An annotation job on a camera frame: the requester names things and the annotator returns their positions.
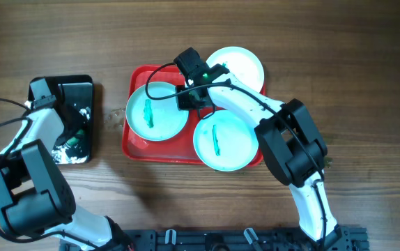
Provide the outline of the white plate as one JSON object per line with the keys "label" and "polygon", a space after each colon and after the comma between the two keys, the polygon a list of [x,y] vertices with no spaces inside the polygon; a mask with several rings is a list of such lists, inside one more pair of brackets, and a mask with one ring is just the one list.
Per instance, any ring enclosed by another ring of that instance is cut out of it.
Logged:
{"label": "white plate", "polygon": [[213,52],[206,63],[210,67],[223,65],[243,84],[257,92],[261,92],[264,87],[265,73],[261,61],[243,47],[223,47]]}
{"label": "white plate", "polygon": [[189,112],[179,110],[175,98],[152,100],[145,86],[130,96],[125,116],[130,129],[139,137],[158,142],[176,136],[187,123]]}
{"label": "white plate", "polygon": [[221,172],[246,167],[259,149],[253,129],[227,110],[217,111],[198,122],[193,145],[205,165]]}

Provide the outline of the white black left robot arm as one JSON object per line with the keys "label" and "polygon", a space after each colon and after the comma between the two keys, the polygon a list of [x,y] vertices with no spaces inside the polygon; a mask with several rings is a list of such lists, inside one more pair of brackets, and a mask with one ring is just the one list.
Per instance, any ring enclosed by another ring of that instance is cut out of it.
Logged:
{"label": "white black left robot arm", "polygon": [[37,77],[21,128],[0,152],[0,237],[32,243],[53,236],[81,250],[134,250],[133,240],[109,217],[88,212],[56,165],[52,150],[92,135],[94,83],[89,75]]}

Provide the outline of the green yellow scrub sponge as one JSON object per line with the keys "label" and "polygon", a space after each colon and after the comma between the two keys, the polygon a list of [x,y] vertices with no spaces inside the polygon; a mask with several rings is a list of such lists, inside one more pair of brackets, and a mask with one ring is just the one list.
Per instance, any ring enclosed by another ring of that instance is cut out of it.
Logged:
{"label": "green yellow scrub sponge", "polygon": [[82,129],[78,130],[76,132],[76,134],[66,142],[66,145],[69,147],[74,147],[74,146],[78,145],[78,143],[80,141],[83,140],[84,136],[85,136],[84,130],[82,130]]}

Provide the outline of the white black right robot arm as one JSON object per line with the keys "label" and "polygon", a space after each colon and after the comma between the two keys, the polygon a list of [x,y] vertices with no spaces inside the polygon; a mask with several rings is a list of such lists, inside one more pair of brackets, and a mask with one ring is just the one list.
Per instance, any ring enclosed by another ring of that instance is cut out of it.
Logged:
{"label": "white black right robot arm", "polygon": [[208,98],[254,129],[267,168],[293,195],[301,230],[324,244],[337,226],[324,188],[328,148],[305,105],[297,99],[284,103],[264,96],[219,64],[176,66],[190,83],[179,95]]}

